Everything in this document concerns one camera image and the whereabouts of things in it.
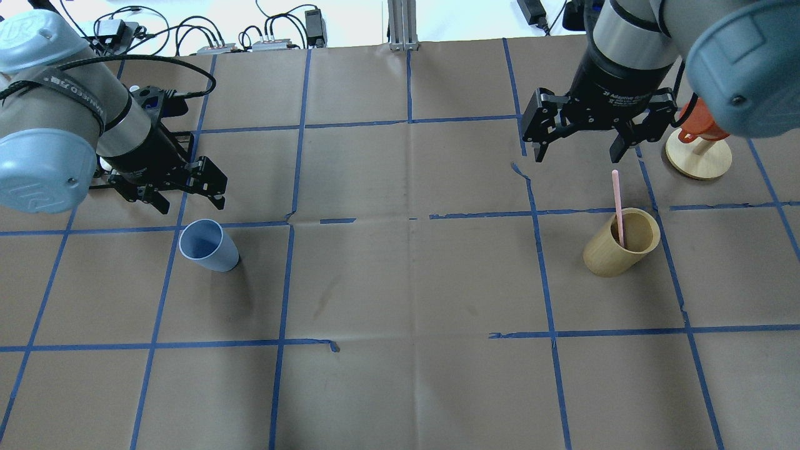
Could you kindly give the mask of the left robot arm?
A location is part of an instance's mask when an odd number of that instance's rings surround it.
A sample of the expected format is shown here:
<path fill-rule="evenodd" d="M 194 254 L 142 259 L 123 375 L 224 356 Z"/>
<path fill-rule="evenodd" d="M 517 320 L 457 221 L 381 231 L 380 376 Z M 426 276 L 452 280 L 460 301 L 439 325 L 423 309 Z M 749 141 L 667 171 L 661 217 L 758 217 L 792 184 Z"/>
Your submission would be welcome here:
<path fill-rule="evenodd" d="M 166 191 L 225 206 L 228 177 L 189 149 L 162 120 L 186 114 L 188 99 L 211 94 L 216 80 L 187 62 L 157 55 L 98 57 L 57 12 L 32 9 L 2 22 L 1 191 L 3 207 L 57 214 L 76 208 L 94 187 L 100 162 L 105 188 L 166 214 Z M 203 75 L 208 86 L 185 93 L 157 86 L 130 91 L 111 61 L 164 62 Z"/>

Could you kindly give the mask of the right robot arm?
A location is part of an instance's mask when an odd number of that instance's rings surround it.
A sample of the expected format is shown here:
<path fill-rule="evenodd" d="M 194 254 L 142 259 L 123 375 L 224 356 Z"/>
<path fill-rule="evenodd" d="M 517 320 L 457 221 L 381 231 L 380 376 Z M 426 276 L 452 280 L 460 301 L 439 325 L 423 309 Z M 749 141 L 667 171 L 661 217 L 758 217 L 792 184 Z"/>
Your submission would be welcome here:
<path fill-rule="evenodd" d="M 797 1 L 606 1 L 586 12 L 587 48 L 568 92 L 538 88 L 522 115 L 522 140 L 540 162 L 578 131 L 617 131 L 609 157 L 657 142 L 677 95 L 662 82 L 682 60 L 694 111 L 705 104 L 722 130 L 751 139 L 798 128 Z"/>

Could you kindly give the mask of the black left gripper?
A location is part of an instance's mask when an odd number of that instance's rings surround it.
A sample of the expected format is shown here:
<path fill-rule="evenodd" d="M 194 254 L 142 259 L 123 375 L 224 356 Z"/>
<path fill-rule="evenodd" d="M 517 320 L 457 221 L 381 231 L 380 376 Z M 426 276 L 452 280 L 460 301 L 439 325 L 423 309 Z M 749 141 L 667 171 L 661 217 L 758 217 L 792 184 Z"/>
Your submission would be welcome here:
<path fill-rule="evenodd" d="M 189 163 L 185 148 L 161 123 L 150 124 L 146 132 L 106 132 L 98 140 L 97 156 L 111 170 L 95 190 L 115 190 L 127 202 L 149 204 L 164 216 L 171 203 L 163 191 L 197 194 L 217 210 L 225 208 L 228 177 L 207 156 Z"/>

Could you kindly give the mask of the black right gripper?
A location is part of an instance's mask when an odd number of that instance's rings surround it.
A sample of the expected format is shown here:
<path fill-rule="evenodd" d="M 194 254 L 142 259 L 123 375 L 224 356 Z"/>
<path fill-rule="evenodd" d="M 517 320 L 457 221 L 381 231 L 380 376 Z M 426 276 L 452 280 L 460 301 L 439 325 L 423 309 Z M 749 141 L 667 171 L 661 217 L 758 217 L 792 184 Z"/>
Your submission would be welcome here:
<path fill-rule="evenodd" d="M 663 68 L 634 69 L 601 53 L 586 53 L 567 96 L 546 88 L 532 94 L 522 115 L 522 139 L 532 144 L 534 160 L 541 163 L 549 145 L 558 139 L 577 131 L 614 128 L 617 138 L 609 148 L 609 158 L 619 163 L 629 148 L 660 140 L 674 122 L 678 108 L 674 91 L 658 89 L 662 81 Z M 634 122 L 645 110 L 642 122 Z"/>

